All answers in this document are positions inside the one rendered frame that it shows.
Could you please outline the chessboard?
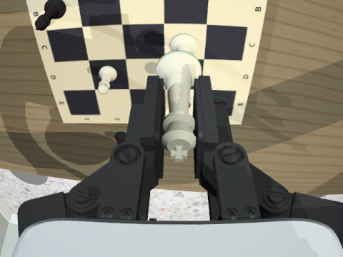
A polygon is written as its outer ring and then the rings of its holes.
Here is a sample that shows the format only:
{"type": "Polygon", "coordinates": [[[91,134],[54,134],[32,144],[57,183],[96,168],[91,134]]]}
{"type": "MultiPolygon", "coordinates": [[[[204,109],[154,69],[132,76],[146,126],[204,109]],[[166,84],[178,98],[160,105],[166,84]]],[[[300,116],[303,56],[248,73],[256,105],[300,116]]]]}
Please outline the chessboard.
{"type": "Polygon", "coordinates": [[[64,123],[127,124],[171,40],[190,34],[213,97],[226,101],[230,124],[242,124],[267,0],[62,0],[65,15],[36,30],[47,1],[26,3],[64,123]],[[117,76],[101,95],[103,66],[117,76]]]}

